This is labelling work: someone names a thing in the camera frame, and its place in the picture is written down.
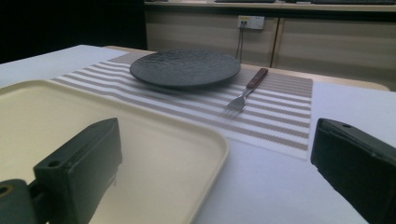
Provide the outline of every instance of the tray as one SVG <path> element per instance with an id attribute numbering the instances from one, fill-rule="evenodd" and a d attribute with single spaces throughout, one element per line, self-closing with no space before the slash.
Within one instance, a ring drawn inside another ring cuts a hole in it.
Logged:
<path id="1" fill-rule="evenodd" d="M 216 131 L 50 81 L 0 89 L 0 176 L 33 166 L 88 125 L 120 123 L 123 163 L 90 223 L 191 223 L 228 155 Z"/>

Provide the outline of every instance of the striped placemat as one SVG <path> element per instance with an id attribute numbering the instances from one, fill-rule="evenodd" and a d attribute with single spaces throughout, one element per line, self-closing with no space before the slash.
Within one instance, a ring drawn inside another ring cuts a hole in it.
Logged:
<path id="1" fill-rule="evenodd" d="M 246 109 L 229 116 L 226 105 L 257 70 L 242 68 L 228 82 L 193 90 L 170 90 L 134 78 L 129 66 L 143 53 L 128 53 L 53 81 L 133 105 L 210 125 L 229 138 L 306 159 L 313 81 L 269 73 L 247 98 Z"/>

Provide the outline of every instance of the wooden cabinet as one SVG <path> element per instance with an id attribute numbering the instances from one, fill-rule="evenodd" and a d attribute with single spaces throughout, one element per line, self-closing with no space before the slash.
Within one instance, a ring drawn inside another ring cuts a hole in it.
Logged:
<path id="1" fill-rule="evenodd" d="M 237 16 L 146 12 L 148 49 L 211 49 L 235 56 Z M 265 18 L 263 30 L 245 30 L 243 63 L 270 66 L 277 18 Z"/>
<path id="2" fill-rule="evenodd" d="M 281 19 L 272 66 L 396 91 L 396 23 Z"/>

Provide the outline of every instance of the white table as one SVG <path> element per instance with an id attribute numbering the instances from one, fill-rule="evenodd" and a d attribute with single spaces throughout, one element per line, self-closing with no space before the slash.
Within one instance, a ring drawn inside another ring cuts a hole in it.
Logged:
<path id="1" fill-rule="evenodd" d="M 50 79 L 124 54 L 77 46 L 0 64 L 0 87 Z M 337 119 L 396 146 L 396 93 L 314 82 L 311 132 Z M 310 136 L 310 149 L 313 134 Z M 309 161 L 230 139 L 230 156 L 196 223 L 366 223 Z"/>

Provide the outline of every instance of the round plate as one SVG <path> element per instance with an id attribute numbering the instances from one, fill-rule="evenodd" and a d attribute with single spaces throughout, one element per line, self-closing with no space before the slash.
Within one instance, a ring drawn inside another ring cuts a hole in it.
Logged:
<path id="1" fill-rule="evenodd" d="M 131 64 L 131 74 L 165 87 L 196 87 L 235 76 L 241 69 L 232 56 L 199 49 L 177 49 L 153 53 Z"/>

